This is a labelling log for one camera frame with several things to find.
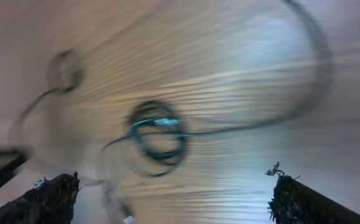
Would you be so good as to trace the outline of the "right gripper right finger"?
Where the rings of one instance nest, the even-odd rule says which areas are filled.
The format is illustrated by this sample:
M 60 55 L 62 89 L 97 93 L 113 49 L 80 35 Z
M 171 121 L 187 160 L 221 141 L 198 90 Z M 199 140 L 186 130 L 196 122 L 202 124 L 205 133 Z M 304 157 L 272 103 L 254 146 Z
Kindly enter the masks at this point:
M 268 201 L 270 220 L 276 224 L 360 224 L 360 214 L 301 184 L 274 164 L 265 174 L 277 176 Z

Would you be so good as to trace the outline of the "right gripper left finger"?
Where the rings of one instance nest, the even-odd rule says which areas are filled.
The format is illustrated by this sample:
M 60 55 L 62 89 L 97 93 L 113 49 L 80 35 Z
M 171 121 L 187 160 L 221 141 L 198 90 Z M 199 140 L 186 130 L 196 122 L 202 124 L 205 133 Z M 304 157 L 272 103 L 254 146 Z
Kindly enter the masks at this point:
M 78 174 L 62 174 L 0 207 L 0 224 L 70 224 L 80 191 Z

